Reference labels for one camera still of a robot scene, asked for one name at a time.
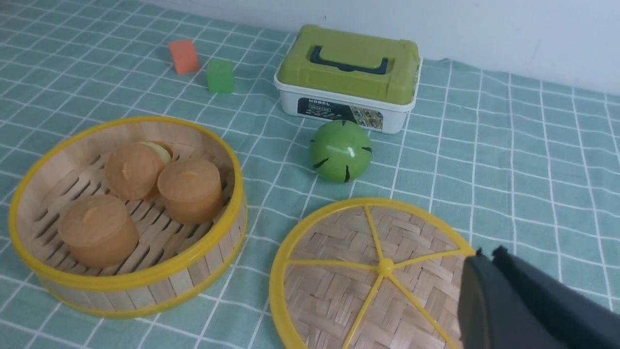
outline plastic storage box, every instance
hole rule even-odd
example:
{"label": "plastic storage box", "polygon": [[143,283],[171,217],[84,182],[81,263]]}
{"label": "plastic storage box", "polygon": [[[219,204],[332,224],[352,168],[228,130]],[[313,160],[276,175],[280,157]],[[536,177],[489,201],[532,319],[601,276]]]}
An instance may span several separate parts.
{"label": "plastic storage box", "polygon": [[273,82],[284,112],[395,134],[414,108],[417,45],[305,25]]}

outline black object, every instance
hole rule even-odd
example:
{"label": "black object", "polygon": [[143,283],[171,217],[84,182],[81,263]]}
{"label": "black object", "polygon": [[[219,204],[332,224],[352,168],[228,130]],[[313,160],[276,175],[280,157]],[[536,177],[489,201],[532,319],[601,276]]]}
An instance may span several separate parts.
{"label": "black object", "polygon": [[465,349],[620,349],[620,316],[509,254],[463,265],[458,318]]}
{"label": "black object", "polygon": [[381,64],[374,69],[365,68],[363,66],[350,65],[345,63],[338,63],[334,61],[328,61],[321,58],[321,49],[323,46],[315,46],[312,49],[312,53],[310,53],[310,63],[320,64],[320,65],[329,65],[334,66],[342,71],[361,71],[363,73],[377,74],[377,75],[385,75],[388,71],[388,63],[389,60],[387,58],[383,58],[381,60]]}

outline yellow rim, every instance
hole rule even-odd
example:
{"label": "yellow rim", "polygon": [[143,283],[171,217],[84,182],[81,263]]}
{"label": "yellow rim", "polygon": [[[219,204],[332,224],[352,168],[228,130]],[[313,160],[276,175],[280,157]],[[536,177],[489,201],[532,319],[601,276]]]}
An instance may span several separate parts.
{"label": "yellow rim", "polygon": [[[368,219],[368,224],[370,226],[370,230],[373,236],[374,244],[377,249],[377,255],[379,260],[383,260],[383,253],[381,251],[381,246],[379,244],[379,237],[374,226],[374,222],[372,216],[370,216],[370,206],[383,206],[389,207],[392,209],[397,209],[403,212],[407,212],[413,215],[416,215],[426,222],[434,225],[440,232],[444,233],[450,240],[454,242],[457,246],[456,250],[448,251],[448,252],[440,252],[434,253],[427,256],[420,256],[408,261],[403,261],[401,263],[397,263],[395,265],[383,265],[379,262],[378,265],[364,265],[361,263],[349,262],[349,261],[338,261],[338,260],[291,260],[289,259],[291,253],[297,245],[297,242],[301,239],[301,237],[314,225],[316,225],[322,219],[345,209],[351,209],[354,207],[363,207],[366,218]],[[362,305],[360,313],[357,315],[351,330],[349,331],[342,348],[346,349],[349,347],[351,340],[353,339],[353,335],[357,330],[357,327],[361,324],[361,320],[364,316],[364,313],[370,306],[370,303],[373,299],[373,296],[377,293],[381,282],[384,279],[389,279],[394,283],[396,288],[398,288],[403,294],[407,297],[407,299],[413,304],[413,306],[422,313],[422,315],[429,321],[435,330],[443,337],[448,346],[452,349],[457,349],[456,344],[452,339],[448,336],[448,334],[437,324],[435,319],[431,317],[431,315],[424,309],[424,307],[416,300],[416,298],[411,295],[405,286],[393,275],[391,274],[391,270],[394,268],[403,268],[407,265],[411,265],[414,263],[420,263],[425,260],[439,258],[443,256],[450,255],[466,255],[472,256],[475,255],[471,246],[463,239],[463,237],[457,233],[454,229],[452,229],[448,224],[443,222],[438,217],[433,214],[419,209],[418,207],[412,206],[410,204],[406,204],[404,202],[383,199],[383,198],[375,198],[375,197],[361,197],[356,199],[349,199],[340,202],[336,202],[330,205],[327,205],[315,212],[311,215],[307,216],[304,220],[302,220],[292,231],[288,234],[288,236],[282,242],[282,246],[278,250],[278,253],[275,256],[273,261],[273,266],[271,270],[271,278],[269,280],[269,299],[270,299],[270,307],[273,314],[273,322],[275,324],[276,330],[282,339],[282,342],[286,348],[289,349],[308,349],[308,346],[305,344],[304,340],[299,336],[299,333],[295,329],[290,317],[288,315],[288,311],[286,309],[286,301],[285,301],[285,293],[284,293],[284,281],[285,281],[285,273],[286,267],[288,265],[331,265],[331,266],[343,266],[346,268],[361,268],[366,270],[372,270],[377,272],[377,280],[374,282],[366,301]]]}
{"label": "yellow rim", "polygon": [[180,296],[172,298],[171,300],[167,302],[155,304],[154,306],[149,306],[149,307],[140,308],[136,310],[123,310],[123,311],[95,310],[95,309],[90,309],[90,308],[85,308],[85,307],[75,305],[63,299],[61,296],[54,293],[50,289],[48,288],[46,289],[52,296],[59,299],[63,304],[66,304],[68,307],[72,307],[73,309],[81,311],[85,314],[93,315],[96,317],[103,317],[106,319],[133,319],[136,317],[147,317],[153,314],[157,314],[158,312],[164,312],[166,310],[172,309],[174,307],[177,307],[189,301],[191,298],[194,298],[199,293],[204,291],[207,287],[211,286],[211,284],[213,284],[217,279],[222,277],[222,275],[226,272],[228,267],[233,263],[235,257],[238,256],[239,251],[241,250],[241,247],[243,246],[243,242],[245,240],[246,231],[247,231],[247,210],[246,210],[246,220],[244,222],[243,228],[241,229],[241,237],[239,238],[237,245],[235,245],[231,254],[226,258],[224,263],[222,263],[222,265],[218,267],[215,273],[209,275],[209,277],[207,277],[200,284],[196,285],[193,289],[181,294]]}
{"label": "yellow rim", "polygon": [[[17,233],[17,208],[19,207],[20,200],[22,199],[22,194],[24,193],[24,190],[28,186],[32,177],[50,158],[52,158],[74,142],[77,142],[78,140],[86,138],[101,130],[123,124],[132,124],[134,122],[167,122],[170,124],[183,125],[209,135],[211,138],[215,139],[222,147],[224,147],[226,153],[233,162],[232,167],[235,175],[235,186],[232,191],[231,200],[228,208],[226,209],[226,212],[224,212],[217,224],[215,224],[211,228],[209,234],[205,235],[205,237],[203,237],[197,243],[195,243],[179,255],[161,264],[146,268],[141,271],[137,271],[135,273],[115,276],[82,276],[64,273],[38,261],[24,248],[23,244],[19,240],[19,235]],[[120,119],[112,122],[107,122],[105,124],[101,124],[85,130],[65,140],[64,142],[61,142],[59,145],[54,147],[54,149],[49,151],[45,156],[41,157],[41,159],[39,159],[28,170],[22,181],[19,183],[17,190],[15,191],[15,195],[13,196],[13,200],[11,201],[11,208],[9,209],[9,233],[11,235],[11,241],[13,242],[13,246],[17,251],[17,254],[21,257],[24,263],[26,263],[26,265],[28,265],[31,269],[34,270],[35,273],[39,274],[41,277],[53,280],[57,284],[82,291],[122,291],[126,289],[147,286],[159,280],[165,279],[169,275],[173,275],[180,270],[183,270],[187,266],[193,264],[193,262],[195,262],[197,259],[204,256],[221,240],[221,238],[224,236],[224,234],[226,234],[230,226],[232,226],[239,210],[241,209],[242,197],[243,179],[241,175],[241,165],[239,164],[239,160],[237,159],[237,156],[234,154],[232,149],[215,133],[202,126],[184,120],[173,119],[171,117],[132,117],[128,119]]]}

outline black handle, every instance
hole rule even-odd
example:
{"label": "black handle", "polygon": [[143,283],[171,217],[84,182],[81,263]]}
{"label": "black handle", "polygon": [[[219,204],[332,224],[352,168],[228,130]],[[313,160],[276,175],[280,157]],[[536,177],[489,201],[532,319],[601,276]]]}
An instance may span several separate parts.
{"label": "black handle", "polygon": [[323,46],[315,46],[310,54],[310,62],[320,65],[334,66],[342,71],[361,71],[363,73],[377,74],[377,75],[385,75],[388,71],[388,59],[383,58],[381,60],[381,65],[377,68],[365,68],[363,66],[356,66],[344,63],[337,63],[334,61],[328,61],[321,58],[321,49]]}

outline toy bun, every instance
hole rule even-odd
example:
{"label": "toy bun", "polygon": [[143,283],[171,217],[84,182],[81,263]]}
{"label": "toy bun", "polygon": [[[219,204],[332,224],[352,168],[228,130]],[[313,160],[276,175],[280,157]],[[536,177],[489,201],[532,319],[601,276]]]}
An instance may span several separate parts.
{"label": "toy bun", "polygon": [[219,170],[206,159],[171,163],[159,175],[157,187],[166,214],[181,224],[205,223],[224,206]]}
{"label": "toy bun", "polygon": [[61,215],[58,235],[78,262],[95,269],[121,263],[139,238],[125,203],[111,195],[78,199]]}
{"label": "toy bun", "polygon": [[172,160],[155,142],[130,143],[114,150],[105,164],[110,190],[123,200],[150,199],[157,194],[157,177]]}

